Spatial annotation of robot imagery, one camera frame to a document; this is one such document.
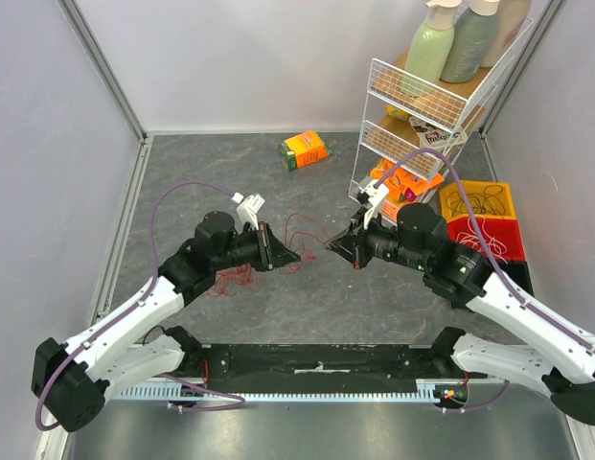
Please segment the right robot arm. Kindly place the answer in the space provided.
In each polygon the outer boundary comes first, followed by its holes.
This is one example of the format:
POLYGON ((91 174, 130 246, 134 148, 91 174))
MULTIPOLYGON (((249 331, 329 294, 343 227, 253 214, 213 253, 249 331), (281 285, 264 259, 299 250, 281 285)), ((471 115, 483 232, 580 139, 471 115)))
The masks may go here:
POLYGON ((489 318, 525 344, 501 345, 446 328, 429 353, 436 375, 447 378, 462 369, 502 378, 595 426, 595 334, 546 307, 495 261, 451 240, 446 221, 429 206, 400 209, 394 228, 362 207, 325 246, 356 269, 378 258, 418 270, 433 293, 489 318))

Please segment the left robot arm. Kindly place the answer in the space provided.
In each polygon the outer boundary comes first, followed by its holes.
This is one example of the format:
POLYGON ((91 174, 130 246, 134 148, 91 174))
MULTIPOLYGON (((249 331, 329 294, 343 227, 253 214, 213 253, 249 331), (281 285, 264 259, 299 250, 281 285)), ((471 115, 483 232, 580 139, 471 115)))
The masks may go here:
POLYGON ((266 272, 299 260, 266 222, 245 223, 237 230, 229 214, 208 213, 193 236, 105 319, 64 342, 49 337, 37 346, 32 375, 35 410, 47 410, 55 418, 52 428, 75 432, 129 386, 172 371, 192 376, 200 366, 200 344, 183 328, 163 333, 135 351, 129 347, 212 288, 218 272, 246 265, 266 272))

